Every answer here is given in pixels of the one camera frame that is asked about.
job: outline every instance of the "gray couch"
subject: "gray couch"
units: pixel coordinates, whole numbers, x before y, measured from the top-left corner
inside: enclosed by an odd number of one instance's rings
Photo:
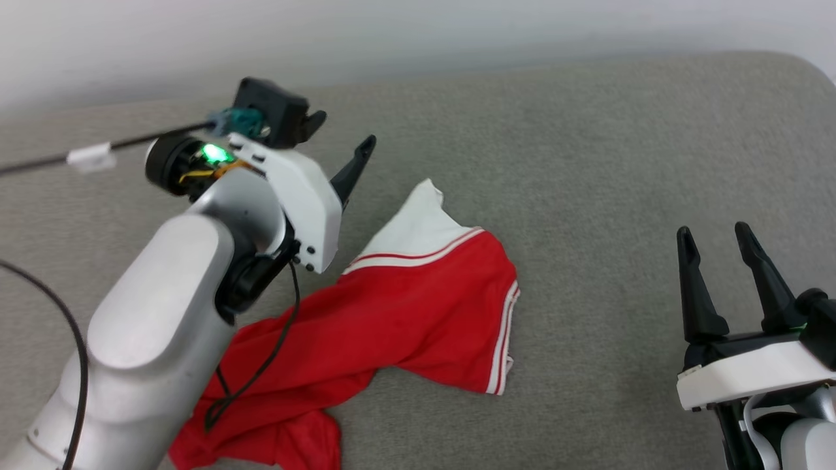
[[[346,469],[720,468],[715,420],[682,411],[675,392],[685,349],[676,229],[691,227],[733,331],[757,330],[761,317],[737,220],[796,293],[836,280],[836,88],[800,59],[714,54],[298,91],[329,112],[302,148],[329,173],[365,135],[379,138],[335,268],[305,273],[304,292],[332,283],[426,177],[456,220],[503,242],[522,289],[505,396],[382,370],[332,410]],[[0,161],[191,122],[228,103],[115,105],[5,125]],[[84,324],[186,207],[146,183],[141,152],[112,172],[0,181],[0,256],[51,284]],[[247,321],[288,306],[289,275],[269,290]],[[73,346],[53,306],[5,273],[0,299],[6,451]]]

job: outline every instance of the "clothing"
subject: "clothing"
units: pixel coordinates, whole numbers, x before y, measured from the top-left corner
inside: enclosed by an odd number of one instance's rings
[[[343,272],[301,303],[275,361],[220,421],[203,429],[223,391],[213,378],[170,450],[180,470],[219,457],[337,470],[339,427],[323,412],[362,391],[381,367],[501,395],[516,270],[493,235],[462,227],[426,180]],[[232,390],[276,344],[289,311],[243,328],[221,367]]]

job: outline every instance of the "cable clip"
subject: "cable clip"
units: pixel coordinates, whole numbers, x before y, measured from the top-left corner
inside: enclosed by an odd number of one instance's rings
[[[82,174],[111,170],[116,167],[116,156],[110,152],[110,142],[105,142],[70,151],[67,165]]]

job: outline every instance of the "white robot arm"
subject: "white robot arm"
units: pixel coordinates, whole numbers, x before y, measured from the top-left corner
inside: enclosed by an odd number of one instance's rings
[[[257,109],[261,119],[250,135],[229,134],[234,156],[181,133],[149,149],[148,178],[193,205],[160,227],[90,321],[74,463],[65,465],[79,404],[78,354],[0,469],[157,468],[216,372],[236,315],[289,263],[322,273],[334,259],[344,205],[375,138],[329,181],[293,150],[323,113],[307,117],[303,98],[256,79],[242,81],[235,107]]]
[[[762,332],[729,335],[700,274],[691,231],[681,228],[682,319],[689,343],[676,384],[681,405],[716,413],[729,470],[834,468],[836,303],[818,289],[796,299],[751,228],[738,222],[735,233],[755,277]]]

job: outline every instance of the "black cable wire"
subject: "black cable wire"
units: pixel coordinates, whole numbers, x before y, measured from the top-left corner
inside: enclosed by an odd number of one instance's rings
[[[64,465],[61,467],[62,470],[73,470],[75,453],[79,450],[79,441],[81,440],[81,427],[84,425],[84,413],[87,411],[88,359],[87,346],[84,344],[84,337],[81,335],[79,324],[76,323],[73,314],[70,313],[69,308],[67,307],[67,304],[65,304],[63,300],[61,300],[61,298],[55,292],[53,292],[52,289],[49,288],[49,286],[44,284],[40,279],[34,277],[32,274],[27,273],[23,269],[15,266],[14,264],[11,264],[8,261],[0,259],[0,268],[5,268],[9,272],[25,279],[27,282],[29,282],[36,288],[40,289],[41,292],[46,294],[46,296],[53,301],[55,306],[57,306],[59,310],[61,310],[61,313],[64,314],[64,318],[67,320],[69,328],[73,331],[75,347],[79,350],[79,365],[81,367],[81,386],[79,387],[79,404],[75,411],[75,424],[73,424],[73,433],[72,435],[70,435],[69,438],[69,445],[67,446],[67,457],[64,458]]]
[[[114,140],[110,142],[110,149],[117,151],[130,146],[137,146],[151,142],[154,139],[159,139],[163,135],[168,134],[185,134],[186,132],[194,132],[195,130],[206,129],[215,125],[214,121],[200,122],[197,124],[186,125],[176,129],[166,130],[164,132],[154,132],[152,134],[140,135],[139,137],[131,137],[128,139]],[[20,173],[22,171],[31,171],[43,168],[45,166],[63,165],[67,162],[67,155],[69,153],[45,156],[32,161],[21,161],[19,163],[12,163],[10,165],[0,167],[0,177],[11,175],[13,173]]]
[[[276,355],[278,351],[282,349],[282,344],[284,343],[284,339],[288,336],[288,332],[290,331],[290,325],[296,319],[296,314],[299,312],[299,303],[302,301],[302,295],[299,293],[299,280],[296,276],[296,267],[293,263],[290,263],[290,273],[293,275],[293,291],[296,294],[296,300],[293,304],[293,311],[290,313],[288,317],[287,323],[284,324],[284,328],[282,328],[282,333],[279,334],[278,340],[276,341],[276,345],[273,347],[273,351],[270,352],[270,355],[267,356],[267,359],[261,364],[261,367],[256,370],[256,373],[250,377],[250,380],[247,381],[244,386],[239,388],[235,393],[229,394],[228,387],[224,386],[226,381],[222,379],[223,375],[221,373],[221,367],[218,366],[215,369],[215,372],[218,375],[218,380],[221,381],[222,387],[224,388],[225,393],[227,396],[221,398],[220,400],[215,401],[209,406],[209,409],[206,410],[206,416],[203,421],[203,426],[207,431],[212,429],[215,424],[217,424],[218,420],[221,419],[223,413],[229,408],[229,406],[238,398],[240,397],[245,391],[247,391],[252,384],[254,384],[258,377],[264,373],[265,370],[273,363],[273,360],[276,359]]]
[[[223,389],[223,394],[225,396],[230,395],[229,385],[227,384],[227,379],[223,378],[223,372],[221,372],[221,365],[218,364],[215,368],[215,375],[217,375],[217,381],[221,382],[221,388]]]

